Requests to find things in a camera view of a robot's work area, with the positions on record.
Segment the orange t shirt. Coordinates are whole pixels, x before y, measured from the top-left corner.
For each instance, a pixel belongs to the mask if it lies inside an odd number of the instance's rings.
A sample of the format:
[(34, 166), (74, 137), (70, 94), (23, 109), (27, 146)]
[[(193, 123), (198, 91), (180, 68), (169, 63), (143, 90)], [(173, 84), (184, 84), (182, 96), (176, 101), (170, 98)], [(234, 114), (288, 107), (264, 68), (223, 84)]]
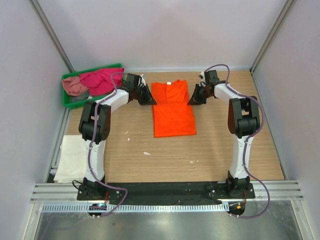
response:
[(155, 138), (197, 134), (193, 108), (188, 104), (190, 97), (186, 80), (153, 82), (151, 93), (156, 101), (152, 106)]

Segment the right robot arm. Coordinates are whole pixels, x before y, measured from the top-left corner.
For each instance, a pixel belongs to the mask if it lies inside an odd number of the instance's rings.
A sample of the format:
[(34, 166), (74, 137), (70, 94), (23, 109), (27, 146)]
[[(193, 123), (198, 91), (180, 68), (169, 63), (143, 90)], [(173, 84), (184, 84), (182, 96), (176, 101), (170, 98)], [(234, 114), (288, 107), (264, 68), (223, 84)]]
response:
[(199, 78), (201, 81), (195, 85), (189, 105), (204, 105), (210, 97), (228, 104), (227, 127), (233, 136), (233, 152), (225, 192), (231, 198), (239, 198), (250, 187), (248, 170), (252, 135), (261, 126), (257, 99), (238, 92), (225, 80), (220, 80), (216, 70), (203, 71)]

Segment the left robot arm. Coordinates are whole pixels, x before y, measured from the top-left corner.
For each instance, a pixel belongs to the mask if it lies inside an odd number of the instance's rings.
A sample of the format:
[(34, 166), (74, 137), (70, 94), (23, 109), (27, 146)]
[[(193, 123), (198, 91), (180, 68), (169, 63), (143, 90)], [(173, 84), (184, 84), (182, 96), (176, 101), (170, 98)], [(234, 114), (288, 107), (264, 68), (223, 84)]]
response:
[[(121, 86), (116, 86), (113, 81), (117, 75), (126, 76)], [(111, 130), (112, 113), (133, 100), (137, 100), (141, 106), (157, 104), (143, 74), (116, 72), (110, 79), (114, 89), (101, 99), (85, 102), (78, 127), (87, 155), (86, 172), (78, 187), (78, 194), (95, 200), (101, 200), (108, 188), (105, 184), (104, 153)]]

